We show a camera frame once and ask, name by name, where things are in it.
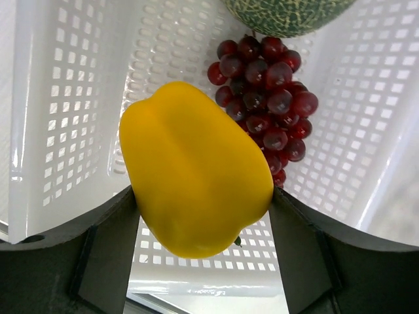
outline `cantaloupe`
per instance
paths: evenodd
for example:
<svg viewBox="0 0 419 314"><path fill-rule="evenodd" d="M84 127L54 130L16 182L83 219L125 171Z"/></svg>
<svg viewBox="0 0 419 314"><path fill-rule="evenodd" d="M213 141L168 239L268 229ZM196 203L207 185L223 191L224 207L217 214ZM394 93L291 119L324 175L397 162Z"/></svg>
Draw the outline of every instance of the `cantaloupe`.
<svg viewBox="0 0 419 314"><path fill-rule="evenodd" d="M250 29L289 38L307 34L341 15L355 0L222 0Z"/></svg>

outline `grape cluster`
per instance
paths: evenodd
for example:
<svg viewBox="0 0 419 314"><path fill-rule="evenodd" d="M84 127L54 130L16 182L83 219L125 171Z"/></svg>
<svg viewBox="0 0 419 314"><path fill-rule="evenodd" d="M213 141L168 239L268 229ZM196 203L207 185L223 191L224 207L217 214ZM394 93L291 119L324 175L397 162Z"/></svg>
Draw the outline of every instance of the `grape cluster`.
<svg viewBox="0 0 419 314"><path fill-rule="evenodd" d="M274 184L283 188L284 168L306 154L303 139L312 133L308 117L319 102L301 82L292 81L301 66L297 51L274 37L259 42L243 37L217 48L218 62L208 69L220 87L215 101L257 143L268 162Z"/></svg>

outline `yellow bell pepper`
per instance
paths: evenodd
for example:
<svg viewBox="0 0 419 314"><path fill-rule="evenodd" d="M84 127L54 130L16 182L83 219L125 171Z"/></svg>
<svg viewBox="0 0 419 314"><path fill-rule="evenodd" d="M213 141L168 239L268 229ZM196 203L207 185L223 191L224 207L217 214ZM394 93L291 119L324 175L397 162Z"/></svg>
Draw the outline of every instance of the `yellow bell pepper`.
<svg viewBox="0 0 419 314"><path fill-rule="evenodd" d="M260 148L190 84L133 103L119 136L141 215L177 256L222 252L268 210L274 187Z"/></svg>

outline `red grape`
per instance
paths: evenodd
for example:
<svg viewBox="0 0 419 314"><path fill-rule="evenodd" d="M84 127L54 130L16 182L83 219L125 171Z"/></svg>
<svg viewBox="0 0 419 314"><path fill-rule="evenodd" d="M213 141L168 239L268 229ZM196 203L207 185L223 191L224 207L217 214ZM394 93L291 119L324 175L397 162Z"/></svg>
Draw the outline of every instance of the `red grape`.
<svg viewBox="0 0 419 314"><path fill-rule="evenodd" d="M214 62L208 68L208 79L214 85L223 85L227 81L227 78L220 72L219 65L219 62Z"/></svg>
<svg viewBox="0 0 419 314"><path fill-rule="evenodd" d="M225 77L239 77L245 65L236 54L226 54L220 60L220 71Z"/></svg>
<svg viewBox="0 0 419 314"><path fill-rule="evenodd" d="M268 109L273 114L285 114L288 112L292 100L293 96L287 90L277 88L268 99Z"/></svg>
<svg viewBox="0 0 419 314"><path fill-rule="evenodd" d="M245 93L243 101L249 111L260 111L266 107L266 99L260 92L250 91Z"/></svg>
<svg viewBox="0 0 419 314"><path fill-rule="evenodd" d="M306 156L306 145L302 139L289 139L283 151L290 162L299 162Z"/></svg>
<svg viewBox="0 0 419 314"><path fill-rule="evenodd" d="M237 121L237 124L239 125L239 127L241 127L243 129L243 131L246 132L246 134L250 134L249 129L247 128L247 124L246 121L242 120L242 121Z"/></svg>
<svg viewBox="0 0 419 314"><path fill-rule="evenodd" d="M285 168L288 164L288 155L283 150L281 150L278 152L277 156L280 159L282 168Z"/></svg>
<svg viewBox="0 0 419 314"><path fill-rule="evenodd" d="M230 81L230 89L233 95L243 95L249 88L249 83L242 77L232 78Z"/></svg>
<svg viewBox="0 0 419 314"><path fill-rule="evenodd" d="M291 126L294 126L299 121L299 116L293 111L288 111L285 114L276 115L275 120L278 123L279 127L288 129Z"/></svg>
<svg viewBox="0 0 419 314"><path fill-rule="evenodd" d="M275 37L265 37L262 39L261 45L262 57L268 62L277 61L285 48L281 39Z"/></svg>
<svg viewBox="0 0 419 314"><path fill-rule="evenodd" d="M279 85L291 82L293 70L284 62L271 65L266 72L266 88L272 89Z"/></svg>
<svg viewBox="0 0 419 314"><path fill-rule="evenodd" d="M267 69L268 64L264 60L258 59L247 65L244 76L250 84L262 85L265 82Z"/></svg>
<svg viewBox="0 0 419 314"><path fill-rule="evenodd" d="M287 143L287 134L277 127L268 129L263 137L263 144L269 150L279 151L283 149Z"/></svg>
<svg viewBox="0 0 419 314"><path fill-rule="evenodd" d="M225 54L235 54L237 52L237 43L232 40L223 41L217 48L217 56L221 59Z"/></svg>
<svg viewBox="0 0 419 314"><path fill-rule="evenodd" d="M297 72L301 66L301 56L295 50L282 52L279 60L288 64L294 73Z"/></svg>
<svg viewBox="0 0 419 314"><path fill-rule="evenodd" d="M273 175L275 186L282 188L285 180L287 179L287 174L284 169L281 169L277 174Z"/></svg>
<svg viewBox="0 0 419 314"><path fill-rule="evenodd" d="M306 118L301 118L289 131L288 135L295 139L305 139L313 130L313 125Z"/></svg>
<svg viewBox="0 0 419 314"><path fill-rule="evenodd" d="M291 93L292 96L299 92L307 92L307 87L304 86L301 82L290 82L284 86L284 88Z"/></svg>
<svg viewBox="0 0 419 314"><path fill-rule="evenodd" d="M259 146L260 148L263 148L263 136L249 133L249 136L252 140Z"/></svg>
<svg viewBox="0 0 419 314"><path fill-rule="evenodd" d="M273 152L264 151L264 157L269 165L269 170L272 175L278 174L281 171L282 165L278 157L275 156Z"/></svg>
<svg viewBox="0 0 419 314"><path fill-rule="evenodd" d="M253 36L246 36L238 42L237 50L245 62L251 62L261 55L261 44Z"/></svg>
<svg viewBox="0 0 419 314"><path fill-rule="evenodd" d="M250 133L262 134L272 125L272 119L268 114L255 114L246 120Z"/></svg>
<svg viewBox="0 0 419 314"><path fill-rule="evenodd" d="M215 102L218 104L218 106L225 108L227 107L230 100L233 99L233 97L234 96L233 96L233 93L231 92L230 87L222 86L215 93Z"/></svg>
<svg viewBox="0 0 419 314"><path fill-rule="evenodd" d="M301 117L307 117L315 113L319 107L319 99L310 92L299 92L293 97L291 110Z"/></svg>
<svg viewBox="0 0 419 314"><path fill-rule="evenodd" d="M225 112L234 121L241 121L246 117L246 107L244 107L243 100L239 97L234 98L228 103Z"/></svg>

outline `white plastic basket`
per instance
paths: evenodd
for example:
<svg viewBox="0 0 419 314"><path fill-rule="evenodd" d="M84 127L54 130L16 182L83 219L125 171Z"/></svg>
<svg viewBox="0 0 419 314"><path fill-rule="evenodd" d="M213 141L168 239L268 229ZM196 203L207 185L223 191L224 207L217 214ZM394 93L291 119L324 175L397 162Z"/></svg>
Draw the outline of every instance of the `white plastic basket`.
<svg viewBox="0 0 419 314"><path fill-rule="evenodd" d="M218 1L17 4L10 175L0 182L9 186L13 243L127 186L117 137L121 113L171 80L193 83L213 97L206 69L218 43L249 31ZM419 0L358 0L323 29L285 43L303 57L297 79L321 101L306 158L287 167L285 189L346 224L419 244L418 213L398 213L397 202L384 197L397 197L397 177L398 186L416 187L404 194L403 207L419 201L412 175L419 173L417 162L404 164L418 151L407 144L418 134ZM141 222L129 289L279 293L268 217L241 237L243 249L184 260L163 249Z"/></svg>

